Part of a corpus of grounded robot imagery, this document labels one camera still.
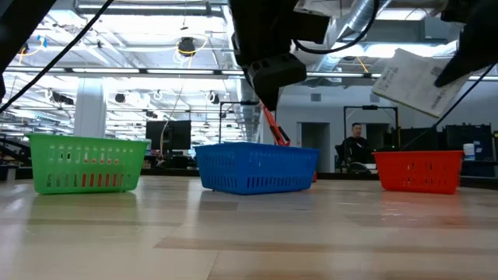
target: paper sheet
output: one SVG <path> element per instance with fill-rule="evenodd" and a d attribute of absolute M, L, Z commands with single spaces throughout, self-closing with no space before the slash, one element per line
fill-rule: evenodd
<path fill-rule="evenodd" d="M 441 117 L 471 74 L 437 88 L 434 85 L 448 60 L 423 58 L 397 49 L 372 92 L 432 117 Z"/>

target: blue basket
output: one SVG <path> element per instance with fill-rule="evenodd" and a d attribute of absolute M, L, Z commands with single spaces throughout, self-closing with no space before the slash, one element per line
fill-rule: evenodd
<path fill-rule="evenodd" d="M 311 187 L 318 150 L 253 143 L 195 147 L 202 186 L 233 194 Z"/>

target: green basket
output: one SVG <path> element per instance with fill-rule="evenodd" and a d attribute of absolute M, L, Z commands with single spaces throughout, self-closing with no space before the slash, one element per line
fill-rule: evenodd
<path fill-rule="evenodd" d="M 147 142 L 30 134 L 39 194 L 132 191 Z"/>

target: basket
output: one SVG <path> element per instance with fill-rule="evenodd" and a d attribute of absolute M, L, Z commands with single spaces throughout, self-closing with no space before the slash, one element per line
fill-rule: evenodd
<path fill-rule="evenodd" d="M 229 143 L 195 147 L 202 186 L 232 194 L 310 188 L 318 150 Z"/>
<path fill-rule="evenodd" d="M 68 194 L 132 191 L 139 182 L 147 142 L 28 135 L 35 191 Z"/>
<path fill-rule="evenodd" d="M 386 191 L 454 194 L 460 185 L 462 151 L 375 152 Z"/>

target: person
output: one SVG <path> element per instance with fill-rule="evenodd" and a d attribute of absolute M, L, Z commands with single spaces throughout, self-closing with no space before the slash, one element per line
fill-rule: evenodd
<path fill-rule="evenodd" d="M 351 131 L 352 136 L 341 144 L 341 148 L 345 149 L 347 163 L 366 163 L 371 154 L 371 148 L 366 139 L 361 137 L 361 124 L 352 124 Z"/>

